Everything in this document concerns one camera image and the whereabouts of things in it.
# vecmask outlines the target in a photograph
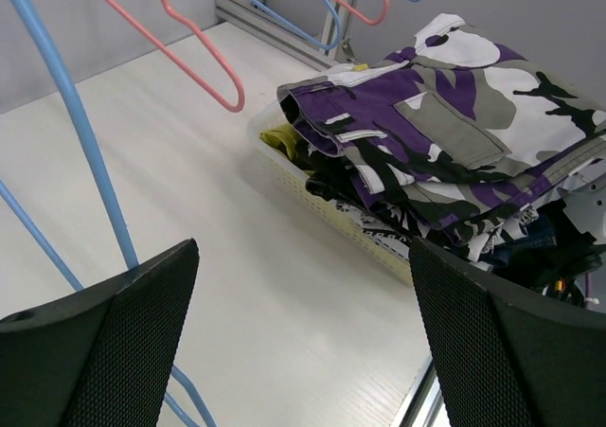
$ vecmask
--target laundry basket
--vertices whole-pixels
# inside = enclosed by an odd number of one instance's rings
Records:
[[[305,190],[305,182],[308,175],[293,165],[286,157],[261,141],[259,138],[261,132],[273,129],[285,122],[286,118],[279,104],[275,101],[251,119],[246,130],[247,136],[255,148],[271,160],[271,165],[279,185],[294,195],[296,199],[309,209],[319,214],[326,222],[364,247],[372,257],[393,271],[405,283],[412,285],[410,266],[407,259],[402,258],[389,247],[364,234],[361,228],[347,214],[335,209],[333,204],[308,193]]]

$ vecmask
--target camouflage pattern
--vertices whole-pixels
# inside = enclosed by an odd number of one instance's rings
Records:
[[[455,245],[606,154],[596,103],[455,15],[371,69],[277,96],[310,151],[355,168],[365,210],[405,208]]]

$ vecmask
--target gray wall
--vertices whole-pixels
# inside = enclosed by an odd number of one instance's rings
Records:
[[[32,0],[75,80],[153,50],[152,44],[102,0]],[[116,0],[163,42],[189,34],[159,0]],[[171,0],[199,27],[216,23],[214,0]],[[0,0],[0,113],[55,91],[45,65],[9,0]]]
[[[326,12],[319,0],[269,0],[269,4],[310,31],[320,31]],[[391,0],[387,18],[376,27],[354,20],[351,42],[357,56],[375,62],[401,48],[441,12],[457,13],[484,28],[532,61],[559,72],[606,104],[606,0]],[[379,0],[359,0],[358,8],[378,15]]]

